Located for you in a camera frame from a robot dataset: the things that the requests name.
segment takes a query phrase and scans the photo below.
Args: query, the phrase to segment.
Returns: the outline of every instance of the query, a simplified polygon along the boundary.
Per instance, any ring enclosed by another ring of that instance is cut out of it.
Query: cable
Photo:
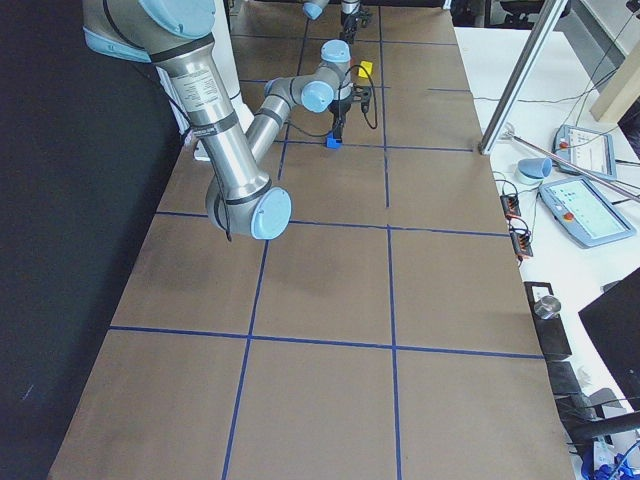
[[[627,160],[616,160],[616,163],[620,165],[627,165],[629,167],[640,167],[640,162],[629,162]]]
[[[376,95],[376,87],[375,84],[373,83],[373,79],[371,78],[371,75],[369,74],[369,72],[367,72],[367,70],[360,64],[355,64],[352,65],[351,67],[349,67],[349,69],[344,73],[344,76],[342,77],[342,82],[340,82],[340,85],[342,85],[344,83],[344,81],[346,80],[347,76],[354,70],[354,69],[361,69],[365,72],[365,74],[367,75],[367,80],[369,81],[369,85],[371,85],[371,92],[373,95],[373,115],[374,115],[374,123],[371,124],[371,122],[369,121],[369,117],[367,116],[366,113],[363,113],[364,119],[367,122],[367,125],[369,126],[369,128],[371,130],[375,130],[376,128],[378,128],[378,98]],[[340,104],[340,99],[338,99],[338,115],[337,115],[337,124],[339,125],[340,123],[342,123],[345,120],[344,115],[341,111],[341,104]],[[286,121],[287,124],[289,124],[291,127],[293,127],[294,129],[298,130],[299,132],[301,132],[302,134],[311,137],[311,138],[324,138],[328,135],[330,135],[334,130],[335,130],[335,124],[331,126],[331,130],[328,130],[325,133],[321,133],[321,134],[317,134],[317,133],[311,133],[306,131],[305,129],[303,129],[302,127],[296,125],[295,123],[293,123],[291,120],[287,120]]]
[[[618,38],[620,37],[620,35],[622,35],[622,32],[624,32],[625,28],[627,28],[627,25],[629,25],[629,22],[636,16],[635,12],[631,13],[631,15],[629,16],[629,18],[627,18],[627,21],[624,23],[624,25],[622,25],[622,28],[620,29],[620,31],[618,32],[618,34],[615,36],[615,38],[611,41],[611,43],[609,44],[609,47],[607,48],[607,50],[604,52],[604,54],[602,55],[602,58],[600,59],[600,61],[598,62],[598,65],[596,65],[596,68],[593,70],[593,73],[591,74],[591,76],[589,77],[589,82],[587,82],[587,86],[585,88],[587,88],[589,86],[589,83],[591,83],[593,81],[593,77],[596,76],[596,72],[598,71],[598,69],[600,68],[600,65],[602,65],[602,62],[604,62],[605,58],[607,58],[607,54],[609,53],[609,51],[615,46],[616,41],[618,40]],[[576,106],[578,105],[578,103],[580,103],[580,100],[578,100],[576,102],[576,104],[573,106],[573,108],[571,109],[571,112],[573,112],[573,110],[576,108]],[[582,102],[582,106],[580,107],[580,112],[578,113],[578,117],[576,118],[576,126],[578,126],[578,124],[580,123],[580,117],[582,116],[582,111],[584,110],[584,106],[587,103],[587,98],[585,97],[584,101]]]
[[[622,468],[622,465],[627,460],[627,458],[629,458],[629,455],[631,455],[631,452],[633,452],[636,449],[636,447],[639,447],[639,446],[640,446],[640,440],[638,440],[636,443],[634,443],[629,448],[629,450],[626,451],[626,453],[622,456],[622,458],[620,459],[620,461],[616,465],[616,468],[614,468],[613,471],[607,477],[607,480],[613,480],[614,478],[616,478],[616,474]]]
[[[634,113],[633,115],[631,115],[631,116],[629,117],[629,120],[632,120],[632,119],[636,118],[638,115],[640,115],[640,110],[638,110],[636,113]],[[570,150],[570,149],[572,149],[572,148],[578,148],[578,147],[582,147],[582,146],[584,146],[584,145],[587,145],[587,144],[589,144],[589,143],[593,142],[594,140],[597,140],[598,138],[600,138],[600,137],[602,137],[602,136],[604,136],[604,135],[608,135],[608,134],[610,134],[610,133],[611,133],[611,132],[613,132],[616,128],[619,128],[619,127],[618,127],[618,125],[616,125],[616,126],[615,126],[615,127],[613,127],[613,128],[610,128],[610,129],[609,129],[609,130],[607,130],[606,132],[602,132],[602,133],[597,134],[597,135],[596,135],[596,136],[594,136],[592,139],[587,140],[586,142],[578,143],[577,145],[569,145],[568,147],[565,147],[565,148],[563,148],[562,150]]]
[[[596,403],[595,405],[584,405],[584,406],[576,406],[573,407],[569,410],[565,410],[565,412],[571,412],[573,410],[582,410],[582,409],[588,409],[588,408],[598,408],[598,407],[602,407],[603,405],[608,405],[610,403],[614,403],[614,402],[628,402],[629,400],[638,400],[640,399],[640,395],[635,395],[632,397],[624,397],[624,398],[614,398],[612,400],[607,400],[606,402],[601,402],[601,403]]]
[[[627,187],[635,188],[636,190],[640,190],[640,187],[638,185],[633,185],[632,183],[623,182],[622,180],[614,180],[614,182],[625,185]]]
[[[600,80],[598,80],[598,82],[592,88],[590,88],[589,90],[581,93],[580,95],[575,95],[573,97],[560,98],[558,100],[518,100],[518,102],[522,102],[522,103],[562,103],[562,102],[566,102],[566,101],[569,101],[569,100],[576,100],[576,99],[580,100],[582,97],[584,97],[585,95],[593,92],[600,85],[602,85],[603,83],[608,81],[618,71],[618,68],[614,68],[613,70],[611,70],[609,73],[607,73],[605,76],[603,76]],[[499,102],[500,101],[499,98],[489,98],[489,97],[473,97],[473,99],[474,100],[488,100],[488,101],[491,101],[491,102]]]
[[[184,117],[184,119],[187,121],[187,123],[189,124],[189,128],[192,128],[193,125],[191,124],[191,119],[189,118],[189,116],[185,113],[184,110],[182,110],[182,106],[176,102],[173,97],[171,95],[169,95],[167,93],[167,91],[164,89],[164,87],[162,86],[162,84],[160,82],[158,82],[157,80],[151,78],[149,75],[147,75],[145,72],[143,72],[142,70],[140,70],[134,63],[129,63],[129,65],[131,65],[131,68],[133,68],[136,72],[138,72],[143,78],[146,78],[149,82],[151,82],[154,86],[158,87],[159,90],[162,92],[162,94],[167,98],[167,100],[169,100],[169,102],[171,102],[171,104],[176,108],[176,110],[178,110],[178,113],[180,113],[180,115],[182,117]]]

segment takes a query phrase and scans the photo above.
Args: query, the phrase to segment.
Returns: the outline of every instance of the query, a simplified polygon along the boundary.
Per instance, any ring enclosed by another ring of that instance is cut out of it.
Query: table
[[[500,98],[528,34],[529,32],[511,30],[456,29],[483,129],[488,125],[497,102],[481,97]],[[554,32],[519,98],[556,100],[573,97],[582,94],[587,84],[589,75],[564,34]],[[597,91],[588,94],[580,126],[607,131],[615,125],[600,124],[589,113],[589,108],[597,97]],[[565,121],[574,103],[575,100],[554,104],[519,101],[509,122],[515,126],[520,137],[550,149],[557,128],[562,123],[575,124],[580,106]],[[638,161],[619,129],[613,131],[612,136],[618,160]],[[502,172],[509,180],[514,181],[520,190],[527,190],[531,186],[517,183],[513,173],[520,159],[536,156],[539,155],[515,142],[499,142],[491,154],[491,165],[494,171]],[[640,168],[619,165],[618,176],[621,180],[640,185]],[[566,174],[554,171],[549,181],[565,177]],[[599,189],[610,200],[621,198],[604,187]],[[618,398],[624,397],[593,347],[578,312],[602,293],[603,285],[624,278],[640,266],[640,236],[592,249],[581,249],[569,239],[540,201],[536,206],[535,192],[521,196],[521,208],[523,217],[530,226],[535,218],[532,244],[534,257],[523,262],[520,268],[522,279],[551,283],[562,302],[562,320],[573,351],[569,361],[583,392],[590,395],[608,387]],[[627,202],[617,208],[636,228],[640,227],[640,208],[636,203]]]

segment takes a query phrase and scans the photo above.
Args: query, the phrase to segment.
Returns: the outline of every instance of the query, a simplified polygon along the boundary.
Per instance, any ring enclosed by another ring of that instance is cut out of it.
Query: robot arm
[[[350,88],[348,45],[328,42],[313,75],[270,82],[245,135],[213,61],[211,0],[84,0],[83,8],[90,48],[152,62],[169,74],[216,173],[206,198],[211,221],[229,238],[280,235],[291,200],[258,163],[294,106],[322,112]]]
[[[329,0],[305,0],[302,11],[310,20],[317,20],[328,4]],[[358,26],[366,28],[370,19],[371,14],[362,8],[360,0],[342,0],[340,39],[348,44],[353,44]]]

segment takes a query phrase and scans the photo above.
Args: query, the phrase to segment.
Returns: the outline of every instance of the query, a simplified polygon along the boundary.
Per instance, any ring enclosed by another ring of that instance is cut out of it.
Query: black curtain
[[[1,2],[0,18],[0,478],[38,480],[180,142],[157,86],[86,48],[79,0]]]

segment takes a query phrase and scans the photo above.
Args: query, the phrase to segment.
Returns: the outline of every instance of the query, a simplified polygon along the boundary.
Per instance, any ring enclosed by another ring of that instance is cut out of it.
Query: metal pole
[[[531,30],[527,43],[522,49],[520,58],[498,102],[496,111],[493,113],[489,126],[480,141],[479,149],[483,155],[491,153],[493,145],[498,140],[502,127],[507,121],[511,108],[518,98],[522,85],[529,76],[547,37],[553,31],[566,3],[567,0],[546,0],[544,2],[540,11],[540,18],[535,23],[533,30]]]
[[[574,442],[589,440],[601,435],[628,432],[640,428],[640,412],[627,413],[619,417],[597,420],[585,423],[569,430],[569,436]]]
[[[533,150],[535,150],[536,152],[542,153],[543,155],[546,155],[547,157],[551,158],[552,160],[561,163],[562,165],[571,168],[572,170],[575,170],[576,172],[581,173],[582,175],[584,175],[585,177],[593,180],[594,182],[597,182],[607,188],[610,188],[611,190],[613,190],[616,193],[619,193],[620,195],[622,195],[623,197],[628,198],[629,200],[634,200],[638,203],[640,203],[640,197],[637,197],[636,195],[634,195],[633,193],[625,190],[624,188],[619,187],[618,185],[611,183],[608,180],[604,180],[596,175],[594,175],[593,173],[591,173],[588,170],[585,170],[584,168],[578,167],[577,165],[573,165],[571,162],[567,162],[564,158],[559,157],[558,155],[548,152],[546,151],[544,148],[540,148],[537,145],[534,145],[533,143],[529,143],[526,140],[516,136],[516,135],[511,135],[511,138],[513,138],[516,142],[521,143],[522,145],[525,145]]]

